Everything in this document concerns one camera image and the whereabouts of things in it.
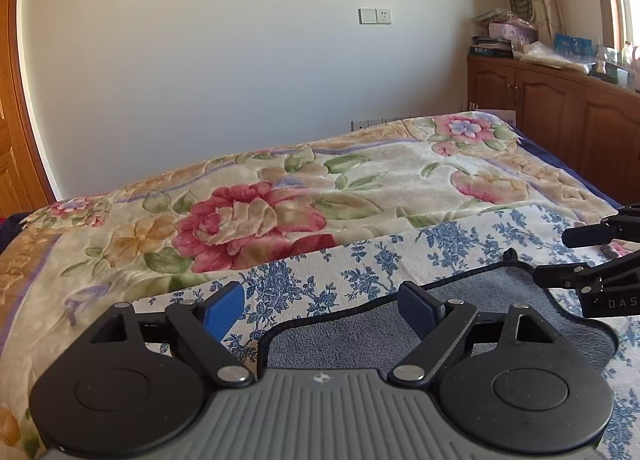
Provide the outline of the bottles on window sill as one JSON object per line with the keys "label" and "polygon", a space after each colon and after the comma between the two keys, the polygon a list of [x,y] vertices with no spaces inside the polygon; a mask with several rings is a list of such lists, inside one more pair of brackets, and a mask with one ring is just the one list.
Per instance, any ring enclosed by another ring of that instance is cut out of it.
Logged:
{"label": "bottles on window sill", "polygon": [[589,75],[638,93],[639,47],[631,42],[626,42],[622,50],[598,45]]}

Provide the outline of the dark woven vase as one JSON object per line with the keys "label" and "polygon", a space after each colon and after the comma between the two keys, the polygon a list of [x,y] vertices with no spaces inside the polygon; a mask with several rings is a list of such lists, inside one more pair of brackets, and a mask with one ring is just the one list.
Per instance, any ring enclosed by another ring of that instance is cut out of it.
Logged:
{"label": "dark woven vase", "polygon": [[510,9],[515,16],[527,22],[535,19],[535,9],[533,0],[509,0]]}

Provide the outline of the floral plush blanket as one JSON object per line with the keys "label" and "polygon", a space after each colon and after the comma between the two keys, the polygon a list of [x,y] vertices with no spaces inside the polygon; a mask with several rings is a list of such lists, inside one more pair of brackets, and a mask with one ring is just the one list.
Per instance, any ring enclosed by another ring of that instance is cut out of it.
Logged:
{"label": "floral plush blanket", "polygon": [[1,454],[42,451],[28,396],[107,308],[378,237],[520,206],[613,213],[489,113],[424,116],[229,154],[1,226]]}

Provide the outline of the purple and grey microfibre towel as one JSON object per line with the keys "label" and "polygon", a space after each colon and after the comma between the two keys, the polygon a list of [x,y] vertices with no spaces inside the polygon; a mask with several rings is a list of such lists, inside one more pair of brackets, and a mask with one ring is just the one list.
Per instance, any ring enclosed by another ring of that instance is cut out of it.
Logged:
{"label": "purple and grey microfibre towel", "polygon": [[[533,266],[515,250],[503,253],[498,263],[433,281],[422,287],[439,301],[460,298],[481,313],[503,314],[514,303],[532,306],[570,341],[599,371],[617,352],[618,339],[603,322],[570,314],[536,286]],[[399,310],[399,295],[332,314],[282,322],[258,342],[257,373],[278,369],[375,369],[387,376],[435,327],[434,317],[411,329]]]}

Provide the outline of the wooden door frame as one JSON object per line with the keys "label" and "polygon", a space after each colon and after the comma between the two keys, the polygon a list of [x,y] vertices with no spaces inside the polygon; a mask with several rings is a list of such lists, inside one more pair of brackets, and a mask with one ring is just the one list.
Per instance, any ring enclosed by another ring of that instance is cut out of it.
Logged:
{"label": "wooden door frame", "polygon": [[29,120],[17,36],[17,0],[1,0],[1,215],[54,201]]}

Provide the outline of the clutter pile on cabinet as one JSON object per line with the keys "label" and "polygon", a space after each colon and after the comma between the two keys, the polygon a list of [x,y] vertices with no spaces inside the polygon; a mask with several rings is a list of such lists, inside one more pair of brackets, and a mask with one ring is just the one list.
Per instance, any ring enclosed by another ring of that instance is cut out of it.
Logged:
{"label": "clutter pile on cabinet", "polygon": [[473,56],[514,59],[526,64],[572,70],[585,76],[594,61],[594,56],[588,60],[575,60],[558,54],[553,46],[539,39],[538,29],[531,22],[521,20],[509,9],[496,8],[476,16],[472,29],[469,54]]}

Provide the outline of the blue picture card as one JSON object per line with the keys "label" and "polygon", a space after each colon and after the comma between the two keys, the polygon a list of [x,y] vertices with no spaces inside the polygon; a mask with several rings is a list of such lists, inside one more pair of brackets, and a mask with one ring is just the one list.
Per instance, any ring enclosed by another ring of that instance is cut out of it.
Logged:
{"label": "blue picture card", "polygon": [[593,57],[593,45],[590,38],[576,38],[556,32],[554,50],[568,59],[588,60]]}

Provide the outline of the white wall switch socket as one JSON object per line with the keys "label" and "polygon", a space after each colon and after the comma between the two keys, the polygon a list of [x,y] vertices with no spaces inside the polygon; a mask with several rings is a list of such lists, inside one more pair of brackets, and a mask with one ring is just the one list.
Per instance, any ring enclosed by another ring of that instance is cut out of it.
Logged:
{"label": "white wall switch socket", "polygon": [[392,12],[384,8],[360,8],[358,9],[359,23],[363,24],[391,24]]}

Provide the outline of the brown wooden cabinet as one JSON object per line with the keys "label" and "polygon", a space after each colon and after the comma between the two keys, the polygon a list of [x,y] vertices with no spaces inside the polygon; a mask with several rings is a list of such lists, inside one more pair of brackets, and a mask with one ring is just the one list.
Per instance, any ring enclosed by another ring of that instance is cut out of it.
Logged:
{"label": "brown wooden cabinet", "polygon": [[639,95],[570,70],[468,57],[472,109],[512,110],[526,137],[610,198],[639,200]]}

